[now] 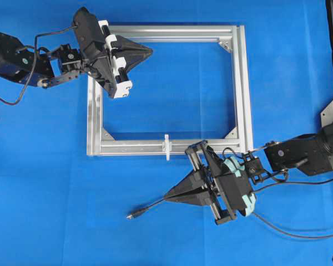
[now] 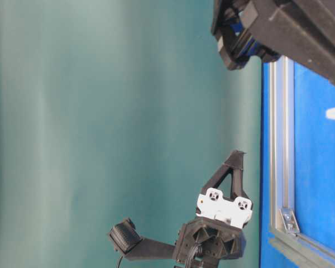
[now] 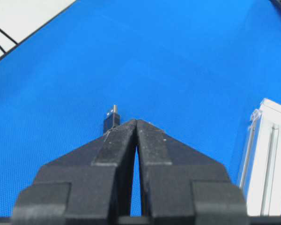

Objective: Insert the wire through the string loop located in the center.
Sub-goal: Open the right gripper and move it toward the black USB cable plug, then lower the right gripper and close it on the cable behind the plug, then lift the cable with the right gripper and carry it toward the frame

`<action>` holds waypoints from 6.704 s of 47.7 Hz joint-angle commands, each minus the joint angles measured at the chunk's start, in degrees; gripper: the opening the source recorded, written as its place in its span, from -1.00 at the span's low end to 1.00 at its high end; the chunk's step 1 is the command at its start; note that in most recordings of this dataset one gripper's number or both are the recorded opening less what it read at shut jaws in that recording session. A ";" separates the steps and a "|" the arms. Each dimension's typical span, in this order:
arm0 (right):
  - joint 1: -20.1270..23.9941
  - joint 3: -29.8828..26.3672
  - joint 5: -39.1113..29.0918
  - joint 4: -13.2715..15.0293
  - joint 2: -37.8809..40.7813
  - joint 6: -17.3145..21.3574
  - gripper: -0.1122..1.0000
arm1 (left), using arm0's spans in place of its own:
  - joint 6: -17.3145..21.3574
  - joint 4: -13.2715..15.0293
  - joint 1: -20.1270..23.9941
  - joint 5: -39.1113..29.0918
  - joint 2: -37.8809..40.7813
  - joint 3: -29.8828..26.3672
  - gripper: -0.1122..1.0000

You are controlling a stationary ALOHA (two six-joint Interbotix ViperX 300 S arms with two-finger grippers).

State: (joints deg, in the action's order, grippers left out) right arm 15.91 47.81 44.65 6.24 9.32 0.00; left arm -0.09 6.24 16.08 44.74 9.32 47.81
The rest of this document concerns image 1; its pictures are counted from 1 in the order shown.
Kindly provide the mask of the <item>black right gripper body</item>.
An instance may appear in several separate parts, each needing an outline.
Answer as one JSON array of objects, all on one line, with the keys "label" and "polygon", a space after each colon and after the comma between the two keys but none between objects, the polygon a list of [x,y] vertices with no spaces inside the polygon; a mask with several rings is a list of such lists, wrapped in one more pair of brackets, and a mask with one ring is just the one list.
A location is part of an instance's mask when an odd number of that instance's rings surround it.
[{"label": "black right gripper body", "polygon": [[209,206],[217,225],[234,221],[237,214],[230,207],[223,189],[220,188],[216,177],[222,174],[221,159],[208,145],[206,140],[190,145],[185,154],[188,156],[193,167],[194,190],[201,189],[200,192],[193,192],[203,206]]}]

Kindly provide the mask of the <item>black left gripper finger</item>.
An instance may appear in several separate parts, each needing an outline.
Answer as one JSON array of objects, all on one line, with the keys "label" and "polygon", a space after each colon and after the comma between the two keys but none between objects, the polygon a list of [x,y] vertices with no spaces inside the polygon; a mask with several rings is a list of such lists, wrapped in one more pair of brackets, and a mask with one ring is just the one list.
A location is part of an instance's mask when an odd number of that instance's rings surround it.
[{"label": "black left gripper finger", "polygon": [[123,66],[119,67],[119,82],[128,81],[127,73],[141,62],[147,60],[153,51],[124,51],[119,52],[119,59],[124,59]]},{"label": "black left gripper finger", "polygon": [[116,35],[117,43],[113,44],[112,54],[121,57],[149,57],[153,54],[153,50],[144,45],[131,41],[120,35]]}]

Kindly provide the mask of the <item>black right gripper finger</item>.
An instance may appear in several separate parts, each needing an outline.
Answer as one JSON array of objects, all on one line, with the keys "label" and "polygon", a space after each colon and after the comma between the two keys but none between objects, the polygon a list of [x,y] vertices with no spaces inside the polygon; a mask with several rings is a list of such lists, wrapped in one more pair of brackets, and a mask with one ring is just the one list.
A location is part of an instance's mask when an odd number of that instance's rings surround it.
[{"label": "black right gripper finger", "polygon": [[209,206],[212,204],[209,192],[177,195],[174,197],[165,198],[165,200],[168,202],[185,203],[196,206]]},{"label": "black right gripper finger", "polygon": [[172,187],[163,198],[183,195],[189,192],[194,192],[202,188],[206,183],[206,173],[204,170],[192,170],[187,174],[177,185]]}]

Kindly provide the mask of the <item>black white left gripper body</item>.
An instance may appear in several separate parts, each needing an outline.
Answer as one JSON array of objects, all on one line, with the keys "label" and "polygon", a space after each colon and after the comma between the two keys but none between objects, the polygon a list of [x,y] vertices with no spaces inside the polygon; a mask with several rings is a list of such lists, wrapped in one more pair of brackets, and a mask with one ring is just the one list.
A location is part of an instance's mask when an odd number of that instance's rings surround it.
[{"label": "black white left gripper body", "polygon": [[98,74],[96,81],[101,83],[101,87],[108,92],[111,98],[127,97],[133,83],[130,80],[119,82],[119,67],[123,66],[124,59],[119,59],[112,54],[112,45],[117,38],[110,32],[107,21],[103,21],[99,26],[104,35],[105,45],[96,58],[89,60],[90,68],[95,69]]}]

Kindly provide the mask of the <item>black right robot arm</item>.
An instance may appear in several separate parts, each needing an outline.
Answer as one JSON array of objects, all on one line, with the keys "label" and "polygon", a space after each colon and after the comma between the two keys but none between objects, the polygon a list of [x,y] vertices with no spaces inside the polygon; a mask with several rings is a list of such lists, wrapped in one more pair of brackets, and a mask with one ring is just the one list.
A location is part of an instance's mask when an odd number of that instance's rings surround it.
[{"label": "black right robot arm", "polygon": [[210,206],[216,224],[249,216],[255,208],[252,188],[267,178],[296,168],[308,176],[333,171],[333,122],[317,134],[304,134],[284,142],[265,146],[268,172],[251,152],[220,158],[206,140],[190,145],[188,155],[193,170],[163,197],[165,201]]}]

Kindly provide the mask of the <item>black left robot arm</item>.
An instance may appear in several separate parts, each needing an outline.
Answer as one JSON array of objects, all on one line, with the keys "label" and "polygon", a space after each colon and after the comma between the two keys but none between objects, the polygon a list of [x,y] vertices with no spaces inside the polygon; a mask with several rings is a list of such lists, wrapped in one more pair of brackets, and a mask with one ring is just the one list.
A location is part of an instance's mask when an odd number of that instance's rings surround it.
[{"label": "black left robot arm", "polygon": [[73,22],[79,48],[69,44],[49,50],[23,45],[0,32],[0,77],[25,87],[50,88],[77,79],[93,78],[110,98],[123,98],[133,87],[128,72],[149,58],[153,50],[120,35],[106,23]]}]

